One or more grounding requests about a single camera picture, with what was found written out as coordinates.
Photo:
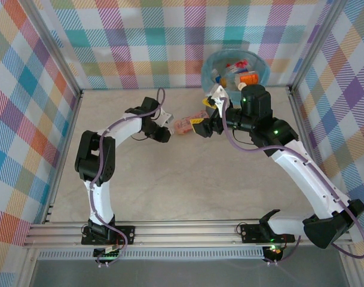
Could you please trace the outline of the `pink label bottle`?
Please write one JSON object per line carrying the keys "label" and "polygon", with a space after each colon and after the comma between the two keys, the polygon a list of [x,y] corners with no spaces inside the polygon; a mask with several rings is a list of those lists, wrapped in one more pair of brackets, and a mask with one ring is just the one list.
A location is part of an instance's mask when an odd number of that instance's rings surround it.
{"label": "pink label bottle", "polygon": [[176,120],[173,124],[173,132],[177,135],[187,134],[192,131],[192,125],[190,123],[190,120],[208,117],[208,113],[205,110],[201,110],[192,116],[183,117],[179,120]]}

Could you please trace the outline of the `aluminium frame post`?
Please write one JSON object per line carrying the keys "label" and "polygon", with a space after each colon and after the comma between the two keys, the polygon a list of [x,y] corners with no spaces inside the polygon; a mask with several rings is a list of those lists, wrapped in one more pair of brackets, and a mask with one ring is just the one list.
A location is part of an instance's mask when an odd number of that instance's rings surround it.
{"label": "aluminium frame post", "polygon": [[348,0],[326,0],[326,4],[290,77],[287,85],[289,91],[297,90],[303,82],[347,2]]}
{"label": "aluminium frame post", "polygon": [[48,52],[57,63],[59,70],[62,72],[65,80],[69,83],[72,90],[76,93],[77,98],[82,97],[82,89],[79,87],[71,69],[65,61],[63,54],[60,51],[56,41],[50,33],[47,25],[41,17],[39,10],[34,4],[33,0],[19,0],[21,6],[30,18],[39,36],[42,38],[42,42],[46,46]]}

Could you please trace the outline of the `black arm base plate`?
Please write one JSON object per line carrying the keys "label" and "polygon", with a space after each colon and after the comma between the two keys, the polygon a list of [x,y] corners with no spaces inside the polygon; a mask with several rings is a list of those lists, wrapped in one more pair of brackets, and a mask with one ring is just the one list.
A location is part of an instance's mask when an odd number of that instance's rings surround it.
{"label": "black arm base plate", "polygon": [[261,224],[241,224],[242,243],[294,243],[293,234],[276,234],[269,227]]}
{"label": "black arm base plate", "polygon": [[[135,227],[134,226],[115,226],[115,229],[121,231],[127,238],[128,244],[134,243]],[[96,225],[89,227],[85,225],[81,229],[82,245],[123,245],[124,238],[116,231],[111,230],[105,225]]]}

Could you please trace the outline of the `clear bottle red white label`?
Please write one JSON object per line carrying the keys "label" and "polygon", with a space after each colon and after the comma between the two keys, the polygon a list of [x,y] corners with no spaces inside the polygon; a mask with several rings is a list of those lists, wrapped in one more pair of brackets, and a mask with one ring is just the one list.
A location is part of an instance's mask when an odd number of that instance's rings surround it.
{"label": "clear bottle red white label", "polygon": [[226,65],[226,73],[238,74],[242,72],[247,72],[249,67],[249,62],[247,59],[239,60],[233,64]]}

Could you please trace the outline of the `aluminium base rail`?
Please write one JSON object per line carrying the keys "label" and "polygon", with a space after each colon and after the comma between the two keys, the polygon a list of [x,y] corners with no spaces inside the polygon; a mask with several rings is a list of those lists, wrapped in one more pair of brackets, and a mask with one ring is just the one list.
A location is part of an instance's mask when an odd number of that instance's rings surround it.
{"label": "aluminium base rail", "polygon": [[[126,221],[117,225],[134,226],[133,244],[128,248],[200,248],[243,245],[240,223],[255,220]],[[105,248],[96,239],[83,245],[85,223],[49,222],[32,225],[25,248]]]}

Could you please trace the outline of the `controller circuit board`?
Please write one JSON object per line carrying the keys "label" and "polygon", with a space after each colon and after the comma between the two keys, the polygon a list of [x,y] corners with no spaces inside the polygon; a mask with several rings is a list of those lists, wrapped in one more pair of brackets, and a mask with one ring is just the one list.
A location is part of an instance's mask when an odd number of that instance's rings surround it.
{"label": "controller circuit board", "polygon": [[105,248],[95,248],[93,249],[93,257],[99,268],[101,268],[103,265],[108,267],[111,262],[119,257],[120,252],[120,245],[112,245]]}
{"label": "controller circuit board", "polygon": [[283,258],[284,249],[285,249],[284,247],[275,245],[263,246],[262,247],[264,256],[263,261],[266,263],[274,263],[281,261]]}

